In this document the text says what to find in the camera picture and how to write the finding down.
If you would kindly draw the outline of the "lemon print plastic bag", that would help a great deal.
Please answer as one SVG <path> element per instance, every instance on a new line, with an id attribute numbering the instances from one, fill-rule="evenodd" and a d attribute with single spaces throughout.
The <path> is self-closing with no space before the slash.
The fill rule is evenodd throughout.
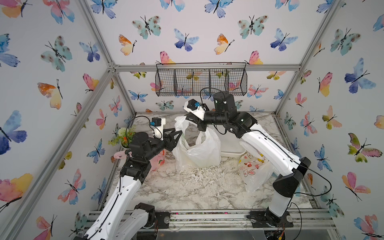
<path id="1" fill-rule="evenodd" d="M 176 131 L 182 131 L 179 142 L 172 151 L 177 171 L 220 165 L 221 141 L 215 131 L 207 128 L 206 131 L 200 132 L 195 145 L 191 147 L 187 142 L 187 128 L 191 122 L 186 116 L 176 117 L 175 121 Z"/>

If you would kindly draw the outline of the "pink plastic bag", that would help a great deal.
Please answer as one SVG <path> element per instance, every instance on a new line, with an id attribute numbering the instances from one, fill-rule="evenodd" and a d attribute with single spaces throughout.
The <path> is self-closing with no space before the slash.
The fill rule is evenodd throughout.
<path id="1" fill-rule="evenodd" d="M 111 157 L 111 162 L 114 163 L 116 160 L 121 160 L 121 161 L 125 161 L 127 156 L 131 157 L 132 156 L 132 153 L 131 151 L 128 150 L 128 155 L 126 154 L 126 150 L 125 151 L 120 151 L 120 152 L 116 152 L 112 157 Z M 152 158 L 150 160 L 150 163 L 151 163 L 151 171 L 152 172 L 155 172 L 157 171 L 166 161 L 166 153 L 167 151 L 166 150 L 162 150 L 158 155 L 156 155 L 154 158 Z"/>

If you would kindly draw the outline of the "clear white plastic bag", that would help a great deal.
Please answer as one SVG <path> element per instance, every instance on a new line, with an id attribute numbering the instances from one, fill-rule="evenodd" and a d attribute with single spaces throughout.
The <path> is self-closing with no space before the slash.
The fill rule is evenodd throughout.
<path id="1" fill-rule="evenodd" d="M 238 163 L 239 175 L 246 192 L 252 194 L 262 187 L 274 173 L 274 166 L 265 156 L 256 151 L 245 151 Z"/>

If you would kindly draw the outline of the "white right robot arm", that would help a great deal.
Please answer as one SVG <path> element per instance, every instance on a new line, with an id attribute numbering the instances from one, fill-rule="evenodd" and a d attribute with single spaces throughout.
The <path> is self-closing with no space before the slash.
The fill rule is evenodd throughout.
<path id="1" fill-rule="evenodd" d="M 221 125 L 241 140 L 244 149 L 255 156 L 263 154 L 279 173 L 273 183 L 274 195 L 262 219 L 270 226 L 278 227 L 287 219 L 287 209 L 301 184 L 311 161 L 299 158 L 271 137 L 258 121 L 247 112 L 238 112 L 234 96 L 229 92 L 217 92 L 213 96 L 215 110 L 194 99 L 184 105 L 187 120 L 205 131 L 208 125 Z"/>

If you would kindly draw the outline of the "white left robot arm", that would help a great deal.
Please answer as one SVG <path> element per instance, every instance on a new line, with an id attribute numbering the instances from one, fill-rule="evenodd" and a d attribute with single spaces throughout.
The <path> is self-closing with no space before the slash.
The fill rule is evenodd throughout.
<path id="1" fill-rule="evenodd" d="M 161 151 L 172 151 L 182 131 L 165 129 L 161 139 L 151 138 L 145 132 L 135 133 L 127 152 L 120 179 L 102 213 L 82 237 L 83 240 L 134 240 L 141 229 L 151 229 L 157 223 L 155 207 L 140 203 L 122 222 L 126 209 L 141 188 L 152 165 L 151 159 Z"/>

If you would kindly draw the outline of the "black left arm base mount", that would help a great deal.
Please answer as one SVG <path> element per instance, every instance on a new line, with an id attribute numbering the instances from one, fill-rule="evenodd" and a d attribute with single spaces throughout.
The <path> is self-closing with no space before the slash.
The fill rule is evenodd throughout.
<path id="1" fill-rule="evenodd" d="M 168 229 L 171 221 L 170 212 L 159 212 L 155 207 L 145 203 L 139 203 L 135 206 L 135 210 L 144 210 L 147 214 L 147 222 L 143 229 Z"/>

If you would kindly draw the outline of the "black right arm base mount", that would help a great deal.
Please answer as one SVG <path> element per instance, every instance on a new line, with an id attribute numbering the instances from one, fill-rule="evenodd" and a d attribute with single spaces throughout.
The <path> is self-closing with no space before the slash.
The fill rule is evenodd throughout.
<path id="1" fill-rule="evenodd" d="M 288 211 L 278 217 L 267 208 L 266 210 L 250 211 L 246 218 L 251 221 L 253 228 L 292 228 L 294 226 L 293 218 Z"/>

